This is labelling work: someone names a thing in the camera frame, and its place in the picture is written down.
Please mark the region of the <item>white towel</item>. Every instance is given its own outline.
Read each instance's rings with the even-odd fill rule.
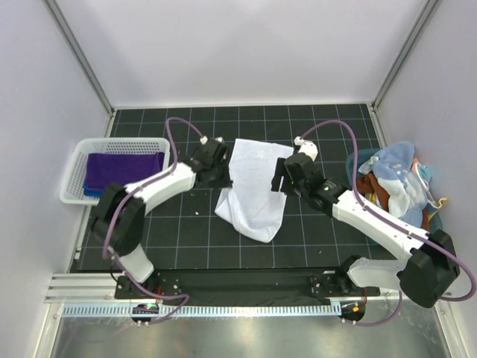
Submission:
[[[236,139],[230,158],[233,186],[222,189],[215,213],[241,234],[270,242],[282,226],[286,196],[271,191],[277,158],[289,157],[292,147]]]

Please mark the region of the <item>basket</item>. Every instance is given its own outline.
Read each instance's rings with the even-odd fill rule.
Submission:
[[[370,148],[370,149],[362,149],[358,151],[358,168],[368,161],[375,153],[377,153],[380,148]],[[348,181],[350,185],[353,185],[353,163],[354,163],[354,153],[352,153],[346,159],[346,173],[348,175]],[[356,173],[356,179],[362,177],[363,174],[360,172]],[[439,213],[436,213],[432,216],[432,219],[429,221],[429,229],[431,233],[434,233],[436,230],[442,230],[442,220],[440,220]]]
[[[60,200],[65,204],[97,205],[99,198],[85,196],[83,182],[86,176],[88,154],[154,154],[164,153],[163,168],[169,165],[169,141],[164,138],[91,138],[76,145],[69,161],[60,190]]]

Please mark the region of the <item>light blue cloth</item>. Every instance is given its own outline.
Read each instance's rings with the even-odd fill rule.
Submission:
[[[389,213],[404,222],[420,227],[423,209],[427,205],[426,191],[415,173],[412,172],[414,144],[397,142],[381,149],[359,172],[373,172],[379,185],[389,194]]]

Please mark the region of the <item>slotted white strip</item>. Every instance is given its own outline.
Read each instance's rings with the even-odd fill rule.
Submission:
[[[94,318],[94,317],[149,317],[163,316],[174,307],[159,306],[156,315],[133,314],[137,303],[117,304],[65,304],[62,317],[65,318]],[[175,318],[226,318],[226,317],[284,317],[303,315],[340,315],[341,304],[334,301],[330,306],[307,307],[183,307],[174,315]]]

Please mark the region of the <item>wall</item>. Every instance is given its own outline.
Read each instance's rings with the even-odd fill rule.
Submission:
[[[116,107],[371,101],[425,0],[57,0]]]
[[[41,1],[0,1],[0,32],[0,347],[19,358],[31,357],[78,228],[81,208],[58,198],[63,170],[107,114]]]
[[[435,171],[432,189],[449,197],[442,212],[458,256],[477,273],[477,2],[443,0],[379,108],[391,141],[416,143]],[[469,284],[462,274],[456,295]],[[459,304],[470,342],[477,338],[477,298]]]

